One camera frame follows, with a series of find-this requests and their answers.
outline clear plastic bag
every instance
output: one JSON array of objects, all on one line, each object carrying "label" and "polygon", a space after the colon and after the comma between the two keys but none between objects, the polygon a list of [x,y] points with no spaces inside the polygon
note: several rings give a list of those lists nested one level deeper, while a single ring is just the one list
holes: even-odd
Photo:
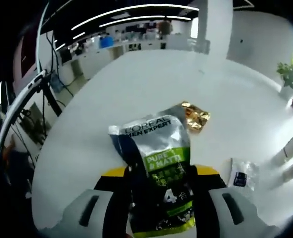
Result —
[{"label": "clear plastic bag", "polygon": [[259,184],[259,174],[260,169],[256,163],[232,158],[228,187],[252,201]]}]

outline white wall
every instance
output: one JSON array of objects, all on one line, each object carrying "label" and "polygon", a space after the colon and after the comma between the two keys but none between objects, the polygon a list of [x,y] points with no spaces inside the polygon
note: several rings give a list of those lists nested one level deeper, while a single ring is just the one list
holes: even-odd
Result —
[{"label": "white wall", "polygon": [[232,18],[232,0],[208,0],[206,40],[210,41],[209,55],[225,59],[229,49]]},{"label": "white wall", "polygon": [[291,63],[292,57],[293,26],[287,20],[261,12],[234,12],[229,60],[248,66],[282,85],[276,73],[277,64]]}]

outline snack wrapper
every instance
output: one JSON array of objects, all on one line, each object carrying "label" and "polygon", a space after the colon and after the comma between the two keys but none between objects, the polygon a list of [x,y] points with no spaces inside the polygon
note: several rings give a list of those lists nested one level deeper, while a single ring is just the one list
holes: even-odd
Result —
[{"label": "snack wrapper", "polygon": [[187,101],[182,102],[181,105],[185,109],[186,121],[190,131],[197,133],[201,132],[207,121],[210,119],[211,114]]}]

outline white tabletop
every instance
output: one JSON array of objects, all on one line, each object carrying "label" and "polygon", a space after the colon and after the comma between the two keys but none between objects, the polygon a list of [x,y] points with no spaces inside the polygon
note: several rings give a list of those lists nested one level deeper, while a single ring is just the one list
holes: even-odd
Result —
[{"label": "white tabletop", "polygon": [[211,112],[191,135],[191,163],[228,180],[230,157],[262,162],[293,135],[293,111],[278,85],[240,64],[175,50],[124,54],[95,75],[66,106],[36,166],[32,212],[37,228],[54,226],[65,207],[124,165],[108,136],[122,125],[187,100]]}]

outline ceiling light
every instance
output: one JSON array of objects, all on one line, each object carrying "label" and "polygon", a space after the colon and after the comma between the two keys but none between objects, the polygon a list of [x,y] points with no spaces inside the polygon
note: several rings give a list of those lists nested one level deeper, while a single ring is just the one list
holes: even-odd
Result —
[{"label": "ceiling light", "polygon": [[78,38],[78,37],[80,37],[80,36],[83,36],[85,34],[85,32],[82,32],[82,33],[80,33],[79,35],[76,35],[75,37],[73,37],[73,39],[76,39],[76,38]]},{"label": "ceiling light", "polygon": [[61,47],[63,47],[65,45],[65,43],[61,44],[60,46],[58,46],[55,51],[59,50]]},{"label": "ceiling light", "polygon": [[252,4],[250,1],[248,0],[244,0],[246,3],[249,4],[249,6],[238,6],[238,7],[234,7],[234,10],[238,10],[238,9],[243,9],[243,8],[254,8],[254,4]]},{"label": "ceiling light", "polygon": [[[130,20],[138,20],[138,19],[145,19],[145,18],[164,18],[165,16],[136,16],[136,17],[131,17],[131,18],[126,18],[126,19],[121,19],[121,20],[117,20],[117,21],[112,21],[106,24],[102,24],[99,27],[104,27],[104,26],[108,26],[108,25],[112,25],[115,23],[119,23],[119,22],[123,22],[123,21],[130,21]],[[191,20],[191,18],[188,17],[182,17],[182,16],[168,16],[167,18],[172,18],[172,19],[180,19],[180,20]]]},{"label": "ceiling light", "polygon": [[121,20],[117,20],[117,21],[112,21],[112,22],[109,22],[106,24],[102,24],[99,27],[104,27],[104,26],[108,26],[108,25],[123,22],[123,21],[138,20],[138,19],[145,19],[145,18],[164,18],[164,17],[165,16],[136,16],[136,17],[130,17],[130,18],[121,19]]},{"label": "ceiling light", "polygon": [[191,20],[191,18],[183,17],[183,16],[167,16],[167,18],[187,20],[187,21],[190,21]]},{"label": "ceiling light", "polygon": [[95,16],[93,18],[90,18],[80,24],[78,24],[77,26],[74,26],[71,30],[73,31],[74,29],[90,22],[90,21],[93,21],[97,18],[100,18],[102,16],[106,16],[106,15],[109,15],[109,14],[113,14],[115,12],[119,12],[119,11],[125,11],[125,10],[130,10],[130,9],[135,9],[135,8],[141,8],[141,7],[177,7],[177,8],[183,8],[183,9],[189,9],[189,10],[193,10],[193,11],[198,11],[199,9],[196,8],[196,7],[191,7],[191,6],[182,6],[182,5],[174,5],[174,4],[144,4],[144,5],[137,5],[137,6],[129,6],[129,7],[124,7],[124,8],[120,8],[120,9],[117,9],[117,10],[113,10],[113,11],[109,11],[109,12],[106,12],[106,13],[103,13],[103,14],[100,14],[98,16]]},{"label": "ceiling light", "polygon": [[2,82],[0,83],[0,104],[2,104]]},{"label": "ceiling light", "polygon": [[126,18],[128,16],[130,16],[130,15],[127,12],[124,12],[124,13],[122,13],[120,15],[112,16],[111,18],[114,19],[114,20],[118,20],[118,19],[121,19],[121,18]]}]

